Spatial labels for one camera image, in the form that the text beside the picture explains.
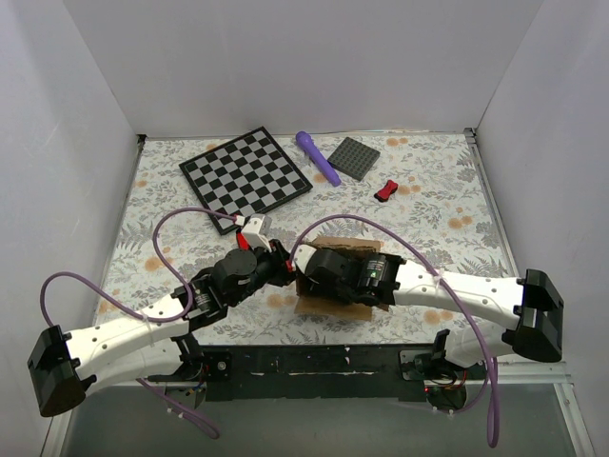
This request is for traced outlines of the brown taped cardboard box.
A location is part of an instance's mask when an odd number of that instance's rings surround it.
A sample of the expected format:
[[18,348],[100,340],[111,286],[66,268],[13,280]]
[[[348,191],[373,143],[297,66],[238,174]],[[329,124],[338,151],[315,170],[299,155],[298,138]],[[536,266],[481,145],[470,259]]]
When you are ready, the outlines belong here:
[[[373,239],[317,236],[306,245],[316,249],[329,248],[336,250],[343,257],[363,260],[368,254],[380,253],[383,243]],[[294,312],[298,315],[333,317],[354,322],[370,322],[373,319],[373,307],[349,301],[338,288],[337,279],[327,274],[315,283],[298,272],[296,294],[298,300]]]

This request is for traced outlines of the red black knife cap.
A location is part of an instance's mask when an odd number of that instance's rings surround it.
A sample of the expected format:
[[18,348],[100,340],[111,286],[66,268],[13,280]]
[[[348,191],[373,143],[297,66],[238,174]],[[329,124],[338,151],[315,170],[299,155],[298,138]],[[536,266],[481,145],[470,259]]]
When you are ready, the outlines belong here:
[[384,186],[374,194],[374,198],[381,202],[387,202],[390,197],[398,190],[399,185],[393,180],[387,180]]

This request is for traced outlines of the red black utility knife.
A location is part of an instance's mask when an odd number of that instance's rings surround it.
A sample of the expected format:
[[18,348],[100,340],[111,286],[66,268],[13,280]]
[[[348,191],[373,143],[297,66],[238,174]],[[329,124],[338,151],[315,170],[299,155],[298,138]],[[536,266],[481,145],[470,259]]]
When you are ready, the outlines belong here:
[[275,267],[275,274],[282,277],[289,276],[292,273],[289,252],[277,239],[271,239],[270,246],[272,265]]

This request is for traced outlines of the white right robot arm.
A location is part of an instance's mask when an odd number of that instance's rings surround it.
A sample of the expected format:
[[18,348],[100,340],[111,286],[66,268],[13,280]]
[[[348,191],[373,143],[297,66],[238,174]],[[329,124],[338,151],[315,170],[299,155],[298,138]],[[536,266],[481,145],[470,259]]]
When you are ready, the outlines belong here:
[[371,307],[424,306],[471,314],[477,330],[450,331],[430,355],[432,370],[452,378],[486,354],[515,353],[542,363],[562,358],[564,302],[549,276],[486,278],[446,272],[432,275],[400,256],[372,252],[357,258],[330,248],[301,245],[295,266],[325,299]]

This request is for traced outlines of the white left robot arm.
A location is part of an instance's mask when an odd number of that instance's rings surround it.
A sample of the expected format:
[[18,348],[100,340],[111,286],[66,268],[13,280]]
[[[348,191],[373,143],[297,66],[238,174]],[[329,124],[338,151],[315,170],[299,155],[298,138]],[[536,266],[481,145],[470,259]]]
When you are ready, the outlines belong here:
[[141,318],[68,332],[58,325],[44,329],[27,362],[40,415],[60,415],[100,389],[135,378],[195,379],[206,364],[193,331],[225,319],[265,285],[283,287],[294,278],[288,252],[274,240],[270,248],[231,250],[143,309]]

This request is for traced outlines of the black white checkerboard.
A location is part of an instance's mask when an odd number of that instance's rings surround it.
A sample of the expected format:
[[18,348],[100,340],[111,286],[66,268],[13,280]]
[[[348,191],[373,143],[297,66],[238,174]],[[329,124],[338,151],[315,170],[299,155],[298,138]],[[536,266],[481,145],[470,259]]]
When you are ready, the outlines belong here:
[[236,229],[217,215],[267,213],[312,190],[312,184],[264,127],[180,164],[219,234]]

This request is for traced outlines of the dark grey studded plate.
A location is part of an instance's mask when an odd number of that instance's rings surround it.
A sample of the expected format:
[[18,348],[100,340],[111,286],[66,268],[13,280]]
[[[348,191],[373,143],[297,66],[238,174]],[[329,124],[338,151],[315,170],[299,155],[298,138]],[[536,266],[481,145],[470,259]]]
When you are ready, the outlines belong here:
[[337,171],[362,181],[380,157],[380,153],[350,137],[343,139],[327,161]]

